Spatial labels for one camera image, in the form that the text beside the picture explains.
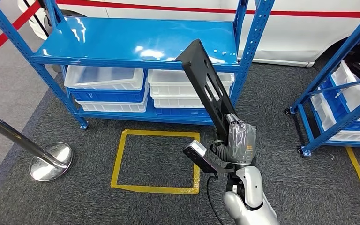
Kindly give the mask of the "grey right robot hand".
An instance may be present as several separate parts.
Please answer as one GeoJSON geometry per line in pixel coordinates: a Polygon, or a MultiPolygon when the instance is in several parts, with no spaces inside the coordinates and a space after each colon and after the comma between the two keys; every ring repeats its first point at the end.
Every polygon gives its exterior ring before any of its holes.
{"type": "Polygon", "coordinates": [[[256,128],[235,114],[225,116],[229,129],[227,145],[216,147],[216,155],[225,162],[251,165],[256,150],[256,128]]]}

